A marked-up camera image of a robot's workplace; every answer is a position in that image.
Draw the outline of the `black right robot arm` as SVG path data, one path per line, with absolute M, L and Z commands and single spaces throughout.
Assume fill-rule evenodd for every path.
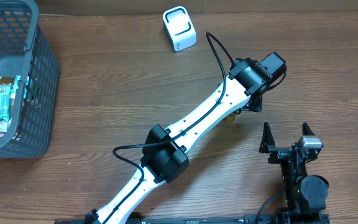
M 317 160 L 324 145 L 307 123 L 302 124 L 302 136 L 290 147 L 277 147 L 268 122 L 264 123 L 259 152 L 268 154 L 268 163 L 281 168 L 283 189 L 262 204 L 255 216 L 256 223 L 329 223 L 326 209 L 329 182 L 320 175 L 308 175 L 306 164 Z M 285 195 L 285 208 L 273 215 L 261 217 L 272 200 Z

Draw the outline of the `yellow oil bottle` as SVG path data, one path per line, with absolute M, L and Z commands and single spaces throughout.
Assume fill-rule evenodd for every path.
M 235 120 L 235 118 L 236 118 L 236 115 L 235 115 L 235 114 L 230 114 L 229 116 L 225 117 L 225 120 L 226 120 L 227 122 L 232 123 L 232 122 Z

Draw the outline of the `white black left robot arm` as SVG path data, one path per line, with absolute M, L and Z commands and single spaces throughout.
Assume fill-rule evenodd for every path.
M 273 52 L 261 62 L 237 58 L 217 89 L 183 119 L 148 133 L 136 172 L 122 190 L 99 210 L 90 211 L 85 223 L 125 223 L 151 191 L 176 179 L 189 166 L 193 146 L 225 117 L 259 106 L 262 95 L 285 74 L 286 61 Z

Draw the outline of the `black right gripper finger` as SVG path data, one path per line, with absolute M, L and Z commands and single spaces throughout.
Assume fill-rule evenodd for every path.
M 264 123 L 263 135 L 259 147 L 259 152 L 267 154 L 271 149 L 275 147 L 275 141 L 270 129 L 270 125 L 268 122 Z
M 302 124 L 302 135 L 303 136 L 314 136 L 314 132 L 312 132 L 311 128 L 309 127 L 308 123 L 304 122 Z

